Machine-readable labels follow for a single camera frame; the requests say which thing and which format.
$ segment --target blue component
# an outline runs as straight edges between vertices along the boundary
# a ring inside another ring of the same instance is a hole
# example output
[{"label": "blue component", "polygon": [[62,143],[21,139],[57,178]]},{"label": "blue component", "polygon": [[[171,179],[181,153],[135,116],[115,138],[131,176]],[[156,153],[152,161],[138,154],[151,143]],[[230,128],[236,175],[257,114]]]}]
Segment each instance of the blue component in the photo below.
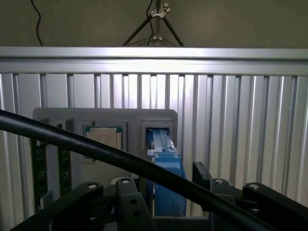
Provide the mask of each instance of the blue component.
[{"label": "blue component", "polygon": [[[172,139],[165,129],[150,129],[147,133],[147,140],[152,139],[152,148],[148,150],[148,156],[158,166],[184,177],[182,160],[175,148]],[[152,184],[148,183],[147,191],[151,191]],[[153,184],[155,188],[154,195],[154,214],[156,216],[176,216],[186,215],[186,198],[166,189],[159,184]]]}]

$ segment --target wire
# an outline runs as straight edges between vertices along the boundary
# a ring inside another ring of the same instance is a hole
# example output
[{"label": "wire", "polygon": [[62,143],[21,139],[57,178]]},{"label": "wire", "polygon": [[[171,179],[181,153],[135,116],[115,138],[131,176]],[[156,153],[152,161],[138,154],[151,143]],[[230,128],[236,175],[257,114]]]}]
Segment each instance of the wire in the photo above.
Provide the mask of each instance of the wire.
[{"label": "wire", "polygon": [[[150,1],[150,5],[148,6],[148,8],[146,9],[146,16],[148,17],[148,18],[150,18],[150,16],[149,16],[149,9],[150,9],[150,7],[152,6],[152,3],[153,3],[153,0],[151,0]],[[151,31],[152,31],[152,34],[151,34],[151,36],[149,37],[149,41],[148,41],[148,43],[147,43],[147,47],[149,46],[149,43],[151,42],[151,38],[154,36],[154,30],[153,30],[153,25],[152,25],[152,22],[150,21],[150,26],[151,26]]]},{"label": "wire", "polygon": [[51,145],[85,155],[133,172],[158,183],[247,230],[273,231],[273,227],[223,200],[201,186],[190,182],[162,167],[122,150],[96,142],[75,133],[39,121],[0,110],[0,129],[33,138]]},{"label": "wire", "polygon": [[39,11],[38,11],[38,9],[36,8],[36,6],[34,5],[34,2],[33,2],[33,0],[31,0],[31,4],[32,4],[32,6],[33,6],[33,8],[34,8],[34,10],[38,13],[38,22],[37,22],[37,28],[36,28],[36,33],[37,33],[37,37],[38,37],[38,41],[39,41],[39,43],[40,43],[40,45],[41,46],[43,46],[43,43],[42,43],[42,41],[40,40],[40,37],[39,37],[39,24],[40,24],[40,21],[41,21],[41,15],[40,15],[40,13],[39,13]]}]

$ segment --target tripod leg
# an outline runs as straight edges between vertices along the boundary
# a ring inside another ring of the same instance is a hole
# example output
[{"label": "tripod leg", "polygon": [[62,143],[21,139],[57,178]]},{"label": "tripod leg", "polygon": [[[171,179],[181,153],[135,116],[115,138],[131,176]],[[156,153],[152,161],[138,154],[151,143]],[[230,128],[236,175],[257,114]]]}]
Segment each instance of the tripod leg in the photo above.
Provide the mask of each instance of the tripod leg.
[{"label": "tripod leg", "polygon": [[172,33],[172,35],[176,39],[176,41],[179,43],[179,45],[181,47],[183,47],[184,46],[183,42],[181,41],[181,39],[179,38],[178,34],[173,29],[173,27],[172,27],[171,23],[168,21],[168,19],[166,17],[164,17],[163,21],[165,22],[166,26],[168,27],[168,29],[170,30],[170,32]]},{"label": "tripod leg", "polygon": [[127,46],[127,44],[132,41],[132,39],[151,21],[152,17],[149,16],[146,18],[146,20],[143,21],[143,23],[140,24],[139,27],[131,34],[131,36],[123,43],[122,46]]}]

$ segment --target screw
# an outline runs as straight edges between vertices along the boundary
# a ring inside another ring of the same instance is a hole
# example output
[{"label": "screw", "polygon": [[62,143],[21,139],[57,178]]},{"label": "screw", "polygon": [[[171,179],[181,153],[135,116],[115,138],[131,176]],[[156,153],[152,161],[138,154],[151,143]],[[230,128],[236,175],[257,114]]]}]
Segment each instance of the screw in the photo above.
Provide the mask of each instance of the screw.
[{"label": "screw", "polygon": [[88,188],[89,188],[89,189],[94,189],[94,188],[96,188],[96,184],[90,184],[90,185],[88,186]]},{"label": "screw", "polygon": [[249,185],[250,188],[253,188],[253,189],[258,189],[260,188],[259,186],[257,186],[256,184],[251,184]]},{"label": "screw", "polygon": [[123,179],[123,180],[121,180],[121,182],[122,182],[123,184],[127,184],[127,183],[130,182],[130,179]]},{"label": "screw", "polygon": [[215,181],[215,183],[216,183],[216,184],[223,184],[223,180],[218,179],[218,180]]}]

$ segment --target gray wall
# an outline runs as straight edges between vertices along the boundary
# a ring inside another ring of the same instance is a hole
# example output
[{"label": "gray wall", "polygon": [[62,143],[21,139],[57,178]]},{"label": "gray wall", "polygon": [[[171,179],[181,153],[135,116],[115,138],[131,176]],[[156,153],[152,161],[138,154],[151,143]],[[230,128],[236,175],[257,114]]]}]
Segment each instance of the gray wall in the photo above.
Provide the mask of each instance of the gray wall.
[{"label": "gray wall", "polygon": [[[145,19],[150,0],[34,2],[42,15],[39,30],[45,46],[119,46]],[[167,2],[168,18],[186,46],[308,48],[306,0]],[[39,45],[37,19],[30,0],[1,0],[0,45]],[[161,34],[173,40],[162,23],[160,27]],[[147,26],[136,39],[150,34]]]}]

